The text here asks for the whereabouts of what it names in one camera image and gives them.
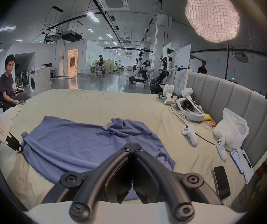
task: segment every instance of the smartphone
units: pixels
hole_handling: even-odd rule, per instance
[[[216,193],[221,200],[224,200],[231,194],[225,169],[223,166],[215,167],[211,173],[214,179]]]

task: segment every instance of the yellow object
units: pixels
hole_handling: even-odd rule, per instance
[[[210,117],[209,114],[206,114],[204,117],[204,121],[210,121],[210,120],[212,120],[212,118]]]

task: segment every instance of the concrete floor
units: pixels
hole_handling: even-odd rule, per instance
[[[136,88],[135,84],[130,84],[128,77],[130,71],[121,74],[104,75],[103,78],[94,77],[60,77],[52,79],[52,89],[83,89],[94,91],[130,92],[149,94],[149,86]],[[25,87],[25,92],[31,96],[30,88]]]

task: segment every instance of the doorway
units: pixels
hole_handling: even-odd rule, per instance
[[[78,49],[68,51],[68,76],[77,75]]]

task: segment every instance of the washing machine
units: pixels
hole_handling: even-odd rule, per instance
[[[31,97],[51,89],[50,67],[29,71]]]

